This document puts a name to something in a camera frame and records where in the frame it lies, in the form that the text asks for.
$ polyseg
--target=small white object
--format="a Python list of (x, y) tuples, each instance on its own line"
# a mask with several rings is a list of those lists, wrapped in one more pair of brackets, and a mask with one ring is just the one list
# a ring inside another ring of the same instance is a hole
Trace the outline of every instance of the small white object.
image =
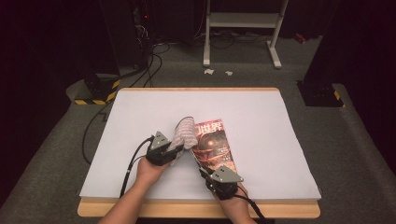
[(205, 70), (205, 74), (209, 74), (209, 75), (213, 75), (214, 72), (215, 72), (215, 70), (212, 70), (212, 69)]

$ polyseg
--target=yellow and black tape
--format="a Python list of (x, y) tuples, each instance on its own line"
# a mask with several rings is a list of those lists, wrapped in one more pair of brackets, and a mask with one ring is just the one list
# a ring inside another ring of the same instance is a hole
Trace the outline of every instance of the yellow and black tape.
[(345, 105), (345, 104), (343, 103), (343, 101), (341, 100), (341, 95), (338, 93), (338, 91), (334, 91), (334, 96), (335, 96), (335, 99), (336, 99), (339, 103), (343, 104), (342, 107), (346, 107), (346, 105)]
[(116, 97), (116, 93), (117, 93), (117, 88), (120, 85), (120, 80), (116, 80), (114, 81), (114, 83), (112, 83), (111, 89), (108, 92), (107, 96), (104, 97), (103, 99), (95, 99), (94, 97), (91, 97), (91, 99), (89, 97), (84, 98), (84, 97), (78, 97), (75, 99), (75, 103), (77, 105), (105, 105), (108, 104), (109, 102), (111, 102), (111, 100), (113, 100)]

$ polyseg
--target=shelf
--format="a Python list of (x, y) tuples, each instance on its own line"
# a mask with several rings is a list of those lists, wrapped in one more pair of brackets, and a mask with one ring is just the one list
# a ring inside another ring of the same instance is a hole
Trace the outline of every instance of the shelf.
[(211, 27), (276, 28), (278, 13), (210, 13)]

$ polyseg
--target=red magazine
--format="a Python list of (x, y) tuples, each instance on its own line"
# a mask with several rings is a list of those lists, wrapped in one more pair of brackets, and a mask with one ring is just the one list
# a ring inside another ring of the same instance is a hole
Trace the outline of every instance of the red magazine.
[(225, 165), (236, 173), (230, 145), (221, 119), (195, 124), (198, 145), (191, 149), (197, 162), (203, 167), (216, 171)]

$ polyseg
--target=gray carpet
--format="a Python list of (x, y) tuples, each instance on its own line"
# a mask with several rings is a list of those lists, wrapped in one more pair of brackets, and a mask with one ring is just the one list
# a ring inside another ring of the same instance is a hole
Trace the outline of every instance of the gray carpet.
[[(276, 45), (283, 68), (275, 70), (264, 42), (234, 43), (213, 49), (213, 75), (204, 74), (203, 47), (166, 45), (155, 49), (163, 66), (153, 78), (154, 87), (276, 87), (284, 98), (291, 124), (311, 172), (322, 190), (321, 215), (316, 219), (280, 219), (276, 223), (395, 223), (396, 177), (375, 148), (347, 91), (334, 85), (346, 107), (307, 107), (296, 80), (304, 74), (319, 39), (301, 45), (279, 39)], [(226, 42), (216, 42), (219, 46)], [(159, 66), (155, 58), (151, 73)], [(136, 83), (141, 87), (147, 77)], [(125, 78), (122, 87), (136, 77)], [(72, 85), (73, 99), (81, 81)], [(18, 185), (0, 210), (0, 223), (96, 223), (98, 218), (79, 217), (78, 193), (89, 165), (81, 155), (84, 130), (100, 105), (71, 104), (38, 150)], [(106, 123), (94, 120), (85, 148), (91, 159)], [(140, 219), (139, 223), (227, 223), (224, 220)]]

